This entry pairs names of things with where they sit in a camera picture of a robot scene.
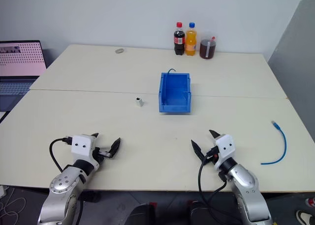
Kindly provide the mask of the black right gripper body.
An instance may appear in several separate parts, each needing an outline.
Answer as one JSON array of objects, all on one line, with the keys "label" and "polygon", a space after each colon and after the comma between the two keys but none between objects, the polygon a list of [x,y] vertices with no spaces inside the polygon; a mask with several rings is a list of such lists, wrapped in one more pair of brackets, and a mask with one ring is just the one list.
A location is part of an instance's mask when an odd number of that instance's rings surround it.
[{"label": "black right gripper body", "polygon": [[213,147],[206,153],[206,162],[217,162],[219,160],[219,148],[218,146]]}]

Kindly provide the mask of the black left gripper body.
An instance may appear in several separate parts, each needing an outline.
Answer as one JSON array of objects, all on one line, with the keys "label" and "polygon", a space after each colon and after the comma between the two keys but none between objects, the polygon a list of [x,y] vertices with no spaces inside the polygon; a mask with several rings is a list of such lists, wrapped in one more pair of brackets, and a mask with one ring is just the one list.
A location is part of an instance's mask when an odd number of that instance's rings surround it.
[{"label": "black left gripper body", "polygon": [[102,151],[99,147],[95,147],[92,153],[93,158],[97,161],[98,164],[101,164],[105,158],[111,158],[111,153]]}]

